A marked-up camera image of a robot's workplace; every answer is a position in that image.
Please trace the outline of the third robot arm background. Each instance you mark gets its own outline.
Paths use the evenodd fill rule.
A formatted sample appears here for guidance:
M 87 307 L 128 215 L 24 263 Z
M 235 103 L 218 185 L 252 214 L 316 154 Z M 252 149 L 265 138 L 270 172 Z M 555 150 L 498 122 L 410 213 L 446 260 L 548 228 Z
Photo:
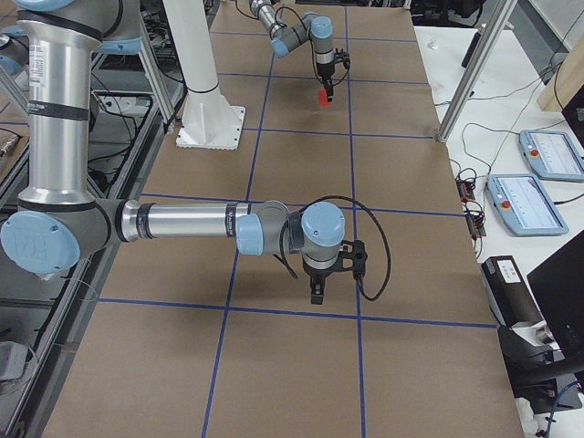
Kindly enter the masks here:
M 25 70 L 29 60 L 29 38 L 17 25 L 1 29 L 1 67 L 13 77 Z

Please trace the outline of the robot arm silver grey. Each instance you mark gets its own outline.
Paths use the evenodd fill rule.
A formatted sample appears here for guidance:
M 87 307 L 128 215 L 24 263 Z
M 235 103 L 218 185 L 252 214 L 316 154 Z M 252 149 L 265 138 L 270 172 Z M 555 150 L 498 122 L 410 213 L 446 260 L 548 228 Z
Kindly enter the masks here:
M 297 23 L 289 26 L 278 14 L 287 7 L 281 6 L 276 10 L 275 4 L 276 1 L 250 1 L 249 9 L 252 16 L 268 32 L 276 57 L 285 57 L 307 42 L 311 44 L 312 66 L 318 82 L 323 87 L 318 98 L 322 105 L 328 105 L 334 96 L 333 75 L 336 65 L 342 61 L 341 52 L 333 47 L 331 19 L 309 11 L 303 16 L 298 16 Z
M 28 186 L 18 211 L 1 227 L 5 254 L 20 268 L 51 275 L 118 242 L 180 236 L 227 236 L 241 254 L 301 254 L 310 277 L 311 303 L 322 304 L 325 281 L 347 270 L 341 251 L 345 218 L 316 202 L 290 213 L 281 202 L 156 205 L 97 199 L 87 188 L 91 55 L 136 54 L 141 49 L 140 1 L 14 1 L 29 39 Z M 277 57 L 311 43 L 317 77 L 331 101 L 335 65 L 348 53 L 333 48 L 329 17 L 312 12 L 292 27 L 273 1 L 249 1 L 252 17 L 270 37 Z M 245 109 L 231 106 L 219 89 L 202 1 L 163 1 L 188 89 L 178 146 L 236 149 Z

